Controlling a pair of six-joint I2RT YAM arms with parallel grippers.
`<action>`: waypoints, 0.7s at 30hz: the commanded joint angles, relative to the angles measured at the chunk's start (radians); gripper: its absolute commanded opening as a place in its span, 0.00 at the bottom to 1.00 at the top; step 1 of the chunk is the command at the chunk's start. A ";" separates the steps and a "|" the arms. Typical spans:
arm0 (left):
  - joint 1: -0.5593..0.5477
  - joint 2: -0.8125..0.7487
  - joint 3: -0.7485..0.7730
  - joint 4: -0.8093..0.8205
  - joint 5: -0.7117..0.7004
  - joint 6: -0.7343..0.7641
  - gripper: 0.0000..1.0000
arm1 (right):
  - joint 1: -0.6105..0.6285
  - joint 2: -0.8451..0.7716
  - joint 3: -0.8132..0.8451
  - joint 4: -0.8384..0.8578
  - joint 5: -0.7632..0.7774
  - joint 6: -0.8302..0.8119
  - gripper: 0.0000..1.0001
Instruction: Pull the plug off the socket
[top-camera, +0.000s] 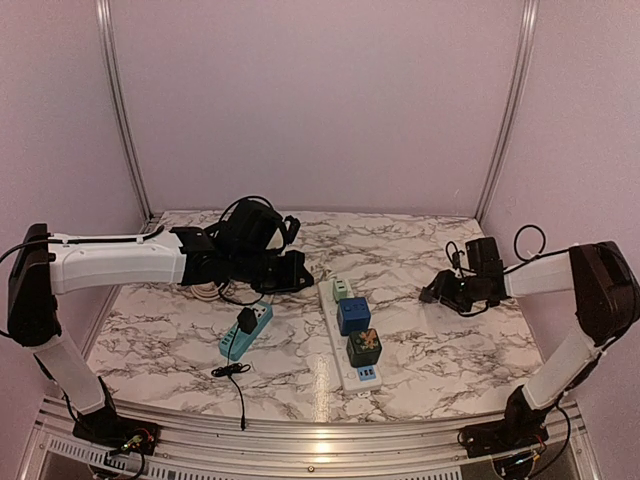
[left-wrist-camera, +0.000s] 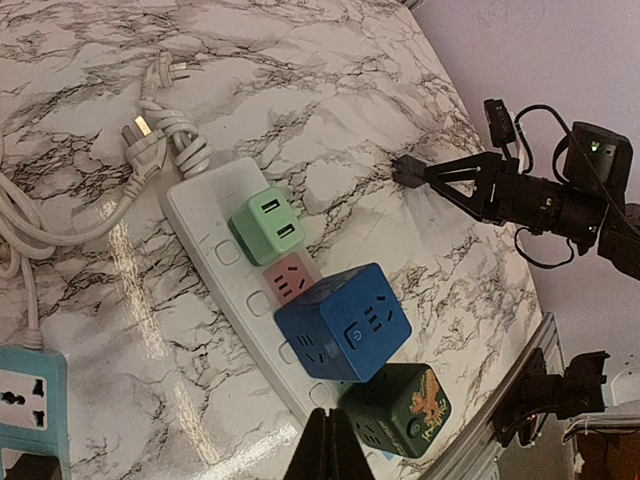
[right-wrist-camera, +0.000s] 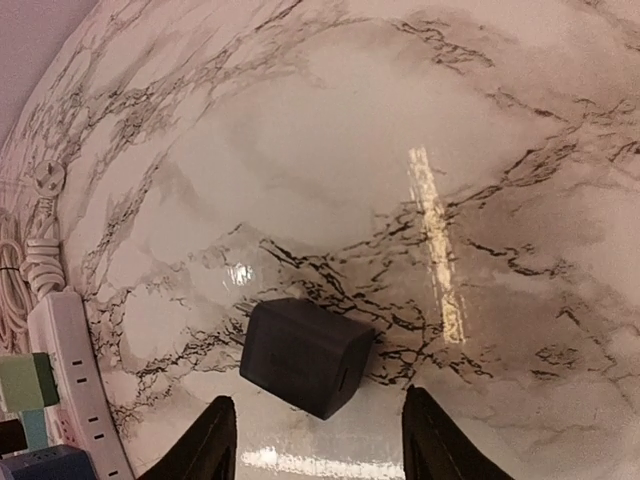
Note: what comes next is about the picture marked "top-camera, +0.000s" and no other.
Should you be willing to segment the blue cube socket adapter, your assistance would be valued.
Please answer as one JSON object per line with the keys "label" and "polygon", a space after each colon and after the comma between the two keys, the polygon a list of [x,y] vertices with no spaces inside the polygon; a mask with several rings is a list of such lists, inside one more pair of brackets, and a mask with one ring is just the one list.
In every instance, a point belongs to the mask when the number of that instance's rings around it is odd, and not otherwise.
{"label": "blue cube socket adapter", "polygon": [[364,297],[343,298],[338,301],[337,324],[341,336],[369,328],[371,312]]}

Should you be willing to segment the long white power strip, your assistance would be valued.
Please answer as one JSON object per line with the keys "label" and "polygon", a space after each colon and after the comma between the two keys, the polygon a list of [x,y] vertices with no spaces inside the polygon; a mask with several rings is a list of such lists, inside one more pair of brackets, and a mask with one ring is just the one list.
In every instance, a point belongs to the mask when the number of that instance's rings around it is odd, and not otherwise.
{"label": "long white power strip", "polygon": [[369,325],[372,312],[366,299],[340,277],[321,281],[318,290],[344,393],[379,390],[382,376],[377,362],[382,344]]}

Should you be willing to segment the dark green dragon cube adapter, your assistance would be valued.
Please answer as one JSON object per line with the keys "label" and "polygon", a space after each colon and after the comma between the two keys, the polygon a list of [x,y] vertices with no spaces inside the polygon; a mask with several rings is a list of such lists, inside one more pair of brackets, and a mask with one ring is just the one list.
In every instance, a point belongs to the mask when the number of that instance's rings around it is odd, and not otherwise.
{"label": "dark green dragon cube adapter", "polygon": [[347,357],[354,368],[375,365],[382,353],[382,344],[374,328],[353,331],[347,338]]}

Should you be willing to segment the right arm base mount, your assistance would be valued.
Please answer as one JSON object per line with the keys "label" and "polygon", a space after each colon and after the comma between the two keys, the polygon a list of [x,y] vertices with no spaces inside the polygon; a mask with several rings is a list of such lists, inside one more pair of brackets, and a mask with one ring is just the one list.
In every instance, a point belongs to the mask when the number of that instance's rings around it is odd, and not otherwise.
{"label": "right arm base mount", "polygon": [[459,430],[457,437],[469,458],[522,449],[545,443],[548,439],[548,431],[541,424],[509,430],[502,420],[465,426]]}

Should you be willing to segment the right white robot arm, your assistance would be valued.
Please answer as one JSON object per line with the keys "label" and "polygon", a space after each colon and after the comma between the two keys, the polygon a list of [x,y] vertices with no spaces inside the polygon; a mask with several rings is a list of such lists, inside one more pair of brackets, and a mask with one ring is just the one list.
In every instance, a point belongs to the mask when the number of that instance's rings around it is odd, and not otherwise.
{"label": "right white robot arm", "polygon": [[445,248],[449,268],[422,288],[419,299],[440,304],[460,317],[474,317],[507,300],[563,313],[563,338],[542,366],[510,395],[495,438],[515,448],[529,437],[569,391],[583,382],[606,351],[639,320],[639,283],[613,241],[575,243],[549,251],[540,248],[515,264],[504,264],[490,236]]}

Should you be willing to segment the mint green usb charger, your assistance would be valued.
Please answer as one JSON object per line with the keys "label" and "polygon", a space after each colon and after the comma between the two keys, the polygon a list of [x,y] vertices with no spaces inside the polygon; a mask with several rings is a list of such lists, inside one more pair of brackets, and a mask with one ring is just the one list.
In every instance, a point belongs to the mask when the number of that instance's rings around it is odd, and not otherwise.
{"label": "mint green usb charger", "polygon": [[336,278],[332,283],[332,295],[336,302],[350,298],[350,286],[347,280]]}

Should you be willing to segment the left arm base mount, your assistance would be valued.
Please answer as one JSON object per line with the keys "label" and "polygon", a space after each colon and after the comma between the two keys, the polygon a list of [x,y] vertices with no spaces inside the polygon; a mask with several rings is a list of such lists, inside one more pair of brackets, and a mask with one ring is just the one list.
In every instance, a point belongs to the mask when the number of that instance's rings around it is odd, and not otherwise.
{"label": "left arm base mount", "polygon": [[150,456],[154,453],[160,427],[153,422],[121,417],[115,423],[107,423],[95,429],[87,429],[80,421],[73,428],[73,436],[88,442],[118,450],[136,435],[140,441],[135,451]]}

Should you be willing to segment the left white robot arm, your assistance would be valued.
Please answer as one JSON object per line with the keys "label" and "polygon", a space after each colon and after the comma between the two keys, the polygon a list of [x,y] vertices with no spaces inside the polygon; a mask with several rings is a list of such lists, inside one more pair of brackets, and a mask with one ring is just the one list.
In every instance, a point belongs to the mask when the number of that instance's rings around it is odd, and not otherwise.
{"label": "left white robot arm", "polygon": [[81,237],[33,224],[23,242],[1,256],[15,258],[1,334],[32,352],[66,393],[81,428],[106,445],[119,444],[126,423],[104,382],[65,336],[57,318],[58,296],[139,283],[212,283],[225,290],[241,282],[260,296],[295,293],[314,283],[304,254],[290,247],[299,229],[298,219],[282,216],[255,195],[236,200],[205,228],[159,226],[135,236]]}

